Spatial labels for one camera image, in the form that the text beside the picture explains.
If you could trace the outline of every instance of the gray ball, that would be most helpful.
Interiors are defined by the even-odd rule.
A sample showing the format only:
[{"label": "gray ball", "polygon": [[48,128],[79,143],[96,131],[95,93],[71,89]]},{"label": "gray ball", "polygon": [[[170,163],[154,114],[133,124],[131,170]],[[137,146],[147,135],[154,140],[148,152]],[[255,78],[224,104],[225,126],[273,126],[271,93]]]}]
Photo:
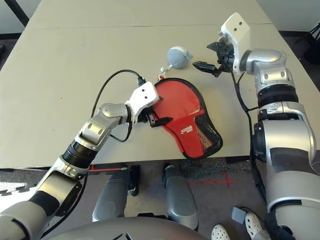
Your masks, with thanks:
[{"label": "gray ball", "polygon": [[192,55],[181,46],[174,46],[169,49],[167,53],[168,61],[171,68],[182,69],[185,68]]}]

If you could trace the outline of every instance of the white shoe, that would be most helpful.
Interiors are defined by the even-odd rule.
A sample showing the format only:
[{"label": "white shoe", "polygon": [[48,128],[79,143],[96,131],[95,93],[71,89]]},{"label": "white shoe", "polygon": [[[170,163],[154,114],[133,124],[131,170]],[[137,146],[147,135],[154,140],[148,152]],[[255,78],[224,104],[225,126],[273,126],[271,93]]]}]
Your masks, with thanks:
[{"label": "white shoe", "polygon": [[259,236],[257,239],[270,239],[268,232],[263,230],[257,215],[255,215],[253,212],[246,213],[245,227],[246,231],[251,237],[251,240],[253,240],[256,235]]},{"label": "white shoe", "polygon": [[221,224],[217,224],[213,227],[211,232],[211,240],[231,240],[227,230]]}]

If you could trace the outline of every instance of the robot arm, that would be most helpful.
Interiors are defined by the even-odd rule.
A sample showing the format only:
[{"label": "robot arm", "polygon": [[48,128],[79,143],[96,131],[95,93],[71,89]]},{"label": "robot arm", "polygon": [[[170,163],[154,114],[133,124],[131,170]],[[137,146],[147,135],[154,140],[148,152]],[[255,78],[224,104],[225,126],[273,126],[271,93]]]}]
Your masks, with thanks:
[{"label": "robot arm", "polygon": [[154,85],[146,82],[133,91],[125,104],[106,103],[87,121],[64,154],[37,185],[28,201],[0,213],[0,240],[37,240],[54,216],[62,217],[72,207],[91,162],[113,128],[136,123],[145,108],[159,100]]},{"label": "robot arm", "polygon": [[193,65],[215,77],[221,72],[255,76],[258,123],[253,153],[266,162],[266,227],[271,239],[281,239],[281,234],[317,239],[320,166],[314,161],[316,138],[286,68],[287,56],[275,49],[248,50],[250,27],[238,13],[228,18],[219,35],[219,42],[207,47],[217,53],[220,67],[206,62]]}]

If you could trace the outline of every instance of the wall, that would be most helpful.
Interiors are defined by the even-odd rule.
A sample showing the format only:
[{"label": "wall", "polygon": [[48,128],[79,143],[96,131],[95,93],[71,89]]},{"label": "wall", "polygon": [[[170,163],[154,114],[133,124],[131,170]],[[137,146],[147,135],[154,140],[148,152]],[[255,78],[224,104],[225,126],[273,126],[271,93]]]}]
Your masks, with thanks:
[{"label": "wall", "polygon": [[[16,0],[25,14],[31,18],[41,0]],[[25,27],[4,0],[0,0],[0,34],[21,33]]]},{"label": "wall", "polygon": [[280,31],[310,31],[320,22],[320,0],[257,0]]}]

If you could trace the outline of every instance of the white bracket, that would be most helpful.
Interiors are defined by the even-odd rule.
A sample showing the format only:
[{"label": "white bracket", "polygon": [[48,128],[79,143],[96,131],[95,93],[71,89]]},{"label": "white bracket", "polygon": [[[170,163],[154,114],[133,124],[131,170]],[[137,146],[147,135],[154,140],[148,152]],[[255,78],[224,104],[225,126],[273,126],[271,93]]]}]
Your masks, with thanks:
[{"label": "white bracket", "polygon": [[155,86],[150,82],[146,82],[142,86],[135,89],[126,105],[131,110],[131,121],[135,124],[141,111],[148,108],[159,101],[159,95]]},{"label": "white bracket", "polygon": [[240,60],[244,53],[250,49],[250,27],[239,13],[232,14],[221,26],[221,38],[232,44],[234,48],[233,72],[241,74]]}]

